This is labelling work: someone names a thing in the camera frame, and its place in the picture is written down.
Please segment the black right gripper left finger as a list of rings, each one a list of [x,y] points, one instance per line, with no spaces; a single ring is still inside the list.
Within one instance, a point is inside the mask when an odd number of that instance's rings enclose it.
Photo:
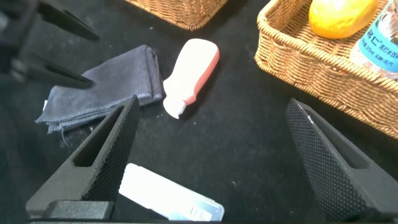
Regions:
[[[138,120],[137,97],[118,104],[28,200],[30,218],[109,220]]]

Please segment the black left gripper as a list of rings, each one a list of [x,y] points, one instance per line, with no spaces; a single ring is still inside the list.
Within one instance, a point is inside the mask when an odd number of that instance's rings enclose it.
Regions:
[[[100,37],[56,0],[1,0],[1,73],[19,81],[44,82],[53,86],[87,89],[93,80],[72,72],[36,54],[18,57],[37,10],[42,19],[87,40]]]

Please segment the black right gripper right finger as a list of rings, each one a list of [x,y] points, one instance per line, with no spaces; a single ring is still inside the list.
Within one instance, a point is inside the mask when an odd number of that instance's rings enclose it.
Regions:
[[[308,105],[285,112],[295,147],[325,218],[397,222],[397,181]]]

